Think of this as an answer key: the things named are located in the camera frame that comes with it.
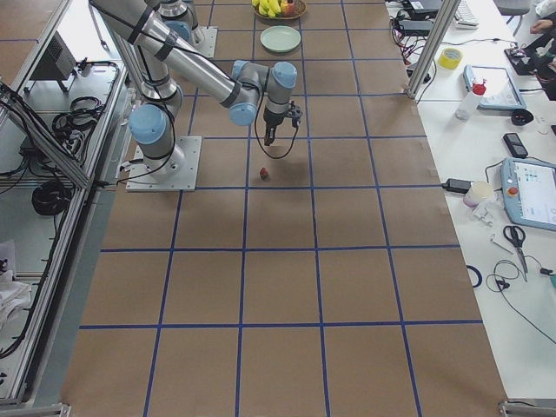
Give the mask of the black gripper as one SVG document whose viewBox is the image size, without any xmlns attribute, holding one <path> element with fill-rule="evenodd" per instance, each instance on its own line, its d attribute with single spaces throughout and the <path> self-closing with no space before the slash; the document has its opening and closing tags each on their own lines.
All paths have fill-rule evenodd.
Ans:
<svg viewBox="0 0 556 417">
<path fill-rule="evenodd" d="M 281 113 L 275 113 L 268 108 L 263 112 L 263 120 L 265 122 L 265 144 L 271 145 L 275 141 L 275 132 L 277 127 L 283 121 L 289 118 L 292 127 L 298 129 L 301 124 L 302 111 L 301 108 L 294 102 L 290 102 L 288 107 Z"/>
</svg>

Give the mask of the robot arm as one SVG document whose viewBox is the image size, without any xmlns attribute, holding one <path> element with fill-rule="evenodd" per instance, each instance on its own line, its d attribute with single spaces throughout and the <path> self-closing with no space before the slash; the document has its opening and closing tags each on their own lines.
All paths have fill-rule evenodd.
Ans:
<svg viewBox="0 0 556 417">
<path fill-rule="evenodd" d="M 162 0 L 158 12 L 162 20 L 186 42 L 196 45 L 204 40 L 193 1 Z"/>
<path fill-rule="evenodd" d="M 297 81 L 297 69 L 289 62 L 268 67 L 237 60 L 232 74 L 196 50 L 171 20 L 159 12 L 160 1 L 91 1 L 105 24 L 127 44 L 144 52 L 156 63 L 165 64 L 212 96 L 228 110 L 229 119 L 238 126 L 255 125 L 263 116 L 265 131 L 257 136 L 260 146 L 275 140 L 277 128 L 290 119 L 299 130 L 302 111 L 291 100 Z"/>
</svg>

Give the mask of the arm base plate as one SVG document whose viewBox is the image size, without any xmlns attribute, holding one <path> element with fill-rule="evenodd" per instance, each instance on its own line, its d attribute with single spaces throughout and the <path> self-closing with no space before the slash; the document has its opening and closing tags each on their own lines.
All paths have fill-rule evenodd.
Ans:
<svg viewBox="0 0 556 417">
<path fill-rule="evenodd" d="M 198 26 L 192 31 L 191 44 L 202 55 L 213 58 L 218 28 L 215 26 Z"/>
<path fill-rule="evenodd" d="M 130 167 L 130 181 L 125 188 L 129 192 L 170 192 L 194 191 L 201 155 L 202 138 L 200 136 L 180 136 L 170 161 L 160 170 L 155 169 L 163 160 L 146 159 Z"/>
</svg>

